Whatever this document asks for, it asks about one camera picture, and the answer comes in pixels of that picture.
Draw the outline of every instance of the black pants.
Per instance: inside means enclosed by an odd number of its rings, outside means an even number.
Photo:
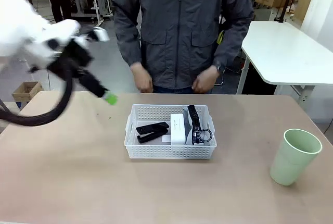
[[[71,0],[50,0],[55,22],[71,18]]]

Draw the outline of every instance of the black stapler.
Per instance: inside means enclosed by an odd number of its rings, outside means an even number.
[[[154,123],[150,125],[145,125],[141,127],[137,127],[136,131],[142,135],[147,134],[145,136],[137,136],[137,140],[139,143],[145,143],[149,142],[151,140],[154,140],[158,137],[161,137],[162,135],[166,134],[168,132],[169,125],[164,121],[160,123]]]

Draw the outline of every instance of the green tip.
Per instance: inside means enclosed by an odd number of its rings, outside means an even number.
[[[110,105],[115,105],[118,101],[118,97],[112,93],[108,94],[105,97],[105,100],[110,104]]]

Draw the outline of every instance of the jeans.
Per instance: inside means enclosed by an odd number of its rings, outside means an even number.
[[[193,89],[191,87],[187,87],[187,88],[179,89],[179,90],[171,90],[171,89],[154,86],[153,89],[154,89],[154,93],[157,93],[157,94],[193,94]]]

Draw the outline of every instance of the white box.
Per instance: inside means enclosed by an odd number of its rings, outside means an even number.
[[[171,145],[185,145],[185,125],[183,114],[170,115]]]

